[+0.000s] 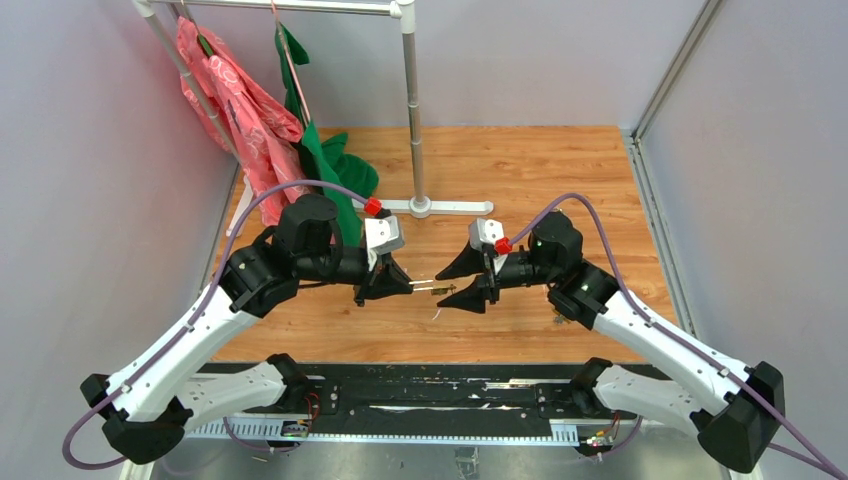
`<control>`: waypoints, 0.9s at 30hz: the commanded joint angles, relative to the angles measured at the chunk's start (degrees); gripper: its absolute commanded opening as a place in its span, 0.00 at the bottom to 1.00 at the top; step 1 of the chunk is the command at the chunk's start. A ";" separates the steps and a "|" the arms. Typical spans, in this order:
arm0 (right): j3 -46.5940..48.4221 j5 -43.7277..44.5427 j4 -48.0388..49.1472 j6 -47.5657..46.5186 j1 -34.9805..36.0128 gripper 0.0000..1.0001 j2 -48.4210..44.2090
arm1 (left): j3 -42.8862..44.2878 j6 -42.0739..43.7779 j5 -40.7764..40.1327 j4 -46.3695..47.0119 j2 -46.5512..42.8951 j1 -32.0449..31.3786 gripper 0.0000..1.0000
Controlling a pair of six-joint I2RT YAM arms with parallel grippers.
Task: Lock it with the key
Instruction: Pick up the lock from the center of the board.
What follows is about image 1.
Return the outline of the small brass padlock with key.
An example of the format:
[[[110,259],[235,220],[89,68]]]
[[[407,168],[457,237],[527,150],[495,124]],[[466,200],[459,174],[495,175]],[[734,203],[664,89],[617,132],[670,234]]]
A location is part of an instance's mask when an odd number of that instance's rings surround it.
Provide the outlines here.
[[[436,280],[419,280],[410,283],[414,292],[425,292],[432,296],[451,295],[457,286],[452,283],[437,282]]]

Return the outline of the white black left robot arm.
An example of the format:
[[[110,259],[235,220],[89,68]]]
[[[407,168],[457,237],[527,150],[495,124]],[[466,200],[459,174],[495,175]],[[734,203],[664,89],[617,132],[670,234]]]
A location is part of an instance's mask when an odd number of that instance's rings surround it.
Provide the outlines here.
[[[153,462],[196,428],[256,408],[293,413],[315,393],[286,354],[245,370],[196,381],[224,345],[294,298],[303,282],[349,285],[363,305],[413,290],[393,259],[404,243],[398,219],[376,200],[366,206],[356,246],[342,238],[337,205],[299,197],[279,222],[232,253],[198,301],[154,345],[122,370],[93,374],[81,386],[103,419],[110,446],[136,464]]]

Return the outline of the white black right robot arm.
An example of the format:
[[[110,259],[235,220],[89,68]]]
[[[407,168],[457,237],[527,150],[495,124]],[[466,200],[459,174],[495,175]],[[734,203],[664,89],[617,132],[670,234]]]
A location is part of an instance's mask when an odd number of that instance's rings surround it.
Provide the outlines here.
[[[461,253],[436,276],[473,281],[439,305],[483,314],[504,289],[546,286],[559,316],[627,346],[665,376],[658,380],[592,358],[572,380],[577,413],[634,413],[695,437],[724,467],[752,472],[785,412],[782,373],[765,361],[750,366],[679,329],[586,260],[582,245],[582,234],[561,212],[546,214],[528,245],[516,250],[500,222],[478,218]]]

